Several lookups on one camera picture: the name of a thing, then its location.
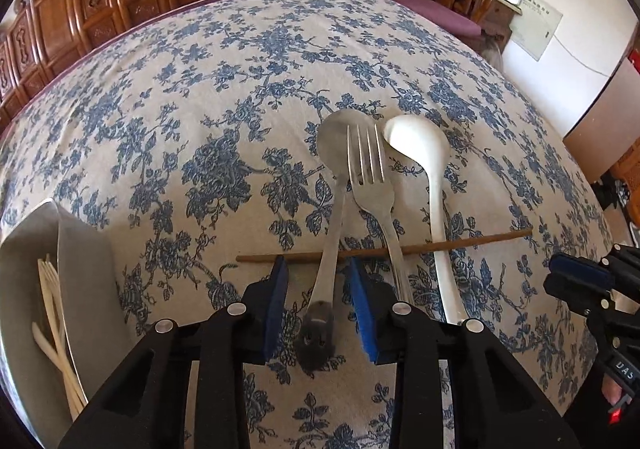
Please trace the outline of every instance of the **cable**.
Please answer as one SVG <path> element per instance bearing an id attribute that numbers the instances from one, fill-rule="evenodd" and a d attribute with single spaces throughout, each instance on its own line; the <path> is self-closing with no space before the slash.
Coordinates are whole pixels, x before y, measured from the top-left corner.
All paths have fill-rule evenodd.
<path id="1" fill-rule="evenodd" d="M 578 61 L 578 63 L 580 63 L 580 64 L 581 64 L 583 67 L 585 67 L 587 70 L 591 70 L 592 72 L 594 72 L 594 73 L 596 73 L 596 74 L 604 75 L 607 79 L 609 79 L 609 78 L 611 77 L 611 76 L 610 76 L 610 74 L 602 73 L 601 71 L 596 70 L 595 68 L 591 68 L 590 66 L 585 65 L 585 63 L 583 63 L 583 62 L 582 62 L 582 61 L 580 61 L 577 57 L 575 57 L 575 55 L 574 55 L 574 54 L 572 54 L 572 52 L 571 52 L 567 47 L 565 47 L 565 46 L 564 46 L 564 44 L 562 44 L 562 41 L 560 41 L 560 40 L 558 39 L 558 37 L 557 37 L 555 34 L 553 35 L 553 37 L 554 37 L 554 38 L 556 38 L 556 41 L 557 41 L 558 43 L 560 43 L 560 46 L 561 46 L 562 48 L 564 48 L 564 49 L 567 51 L 567 53 L 568 53 L 571 57 L 573 57 L 576 61 Z"/>

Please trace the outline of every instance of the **white plastic fork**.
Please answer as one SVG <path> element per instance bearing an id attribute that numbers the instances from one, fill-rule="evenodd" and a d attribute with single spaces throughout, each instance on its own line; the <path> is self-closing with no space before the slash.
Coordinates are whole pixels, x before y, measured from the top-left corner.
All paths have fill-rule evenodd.
<path id="1" fill-rule="evenodd" d="M 349 159 L 349 173 L 351 177 L 351 188 L 356 204 L 365 212 L 372 215 L 379 223 L 382 233 L 385 236 L 386 246 L 391 258 L 391 270 L 396 284 L 396 293 L 400 301 L 414 304 L 414 295 L 411 291 L 409 278 L 404 269 L 404 257 L 400 248 L 400 241 L 396 234 L 393 220 L 391 218 L 391 208 L 394 205 L 396 194 L 391 180 L 388 177 L 385 166 L 385 148 L 378 132 L 378 127 L 373 126 L 375 136 L 375 149 L 372 148 L 369 128 L 366 129 L 367 161 L 366 152 L 362 146 L 360 127 L 356 127 L 358 136 L 358 156 L 360 160 L 360 170 L 362 173 L 362 183 L 358 178 L 356 159 L 351 147 L 351 126 L 347 127 L 347 153 Z"/>

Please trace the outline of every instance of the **white ladle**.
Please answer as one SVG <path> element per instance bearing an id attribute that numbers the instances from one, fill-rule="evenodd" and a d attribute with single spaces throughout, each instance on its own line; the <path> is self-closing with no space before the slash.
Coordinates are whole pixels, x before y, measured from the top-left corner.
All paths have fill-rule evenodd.
<path id="1" fill-rule="evenodd" d="M 450 145 L 433 122 L 414 115 L 401 115 L 385 125 L 384 136 L 392 148 L 415 160 L 429 178 L 431 241 L 446 241 L 442 208 L 442 181 L 449 162 Z M 469 318 L 453 277 L 449 252 L 434 252 L 438 287 L 448 323 L 459 324 Z"/>

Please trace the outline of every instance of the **chopstick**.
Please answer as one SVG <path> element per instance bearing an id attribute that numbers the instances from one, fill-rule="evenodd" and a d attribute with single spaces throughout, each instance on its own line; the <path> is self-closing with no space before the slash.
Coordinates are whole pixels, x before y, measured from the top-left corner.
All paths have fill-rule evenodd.
<path id="1" fill-rule="evenodd" d="M 424 243 L 422 245 L 406 245 L 402 247 L 402 254 L 424 254 L 436 251 L 454 251 L 466 247 L 477 247 L 488 243 L 508 241 L 510 239 L 526 238 L 531 236 L 533 229 L 519 229 L 508 233 L 495 234 L 490 236 L 479 236 L 478 238 L 462 238 L 454 241 L 440 241 L 437 243 Z M 239 263 L 273 263 L 279 254 L 241 254 L 236 256 Z M 338 251 L 338 259 L 347 257 L 385 257 L 386 248 L 383 249 L 353 249 L 351 251 Z M 283 254 L 284 259 L 289 263 L 319 263 L 322 259 L 322 252 L 287 252 Z"/>
<path id="2" fill-rule="evenodd" d="M 86 406 L 86 398 L 82 392 L 78 376 L 71 367 L 66 355 L 66 332 L 62 313 L 60 279 L 55 267 L 49 261 L 48 255 L 46 261 L 38 260 L 38 276 L 54 346 L 51 346 L 35 322 L 31 323 L 31 333 L 36 344 L 62 373 L 69 413 L 71 413 L 71 418 L 75 420 Z"/>

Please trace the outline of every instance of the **floral pattern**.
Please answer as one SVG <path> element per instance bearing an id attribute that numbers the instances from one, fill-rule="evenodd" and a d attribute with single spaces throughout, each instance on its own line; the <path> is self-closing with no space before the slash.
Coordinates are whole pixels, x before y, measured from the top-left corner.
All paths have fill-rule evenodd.
<path id="1" fill-rule="evenodd" d="M 593 342 L 542 283 L 555 252 L 608 252 L 607 224 L 560 137 L 517 88 L 389 0 L 225 0 L 119 37 L 50 84 L 4 137 L 0 235 L 52 197 L 111 242 L 132 337 L 162 317 L 204 320 L 270 270 L 239 266 L 236 254 L 322 249 L 334 179 L 316 133 L 341 108 L 381 123 L 415 114 L 443 129 L 450 239 L 533 227 L 529 238 L 450 257 L 469 314 L 564 411 Z M 396 230 L 402 243 L 422 243 L 427 177 L 387 153 Z M 380 227 L 348 195 L 342 247 L 380 245 Z M 433 256 L 406 264 L 415 301 L 442 318 Z M 388 260 L 368 269 L 389 277 Z M 310 375 L 296 364 L 292 340 L 316 270 L 291 267 L 278 352 L 245 368 L 252 443 L 385 448 L 394 368 L 373 367 L 362 353 L 342 267 L 335 357 Z"/>

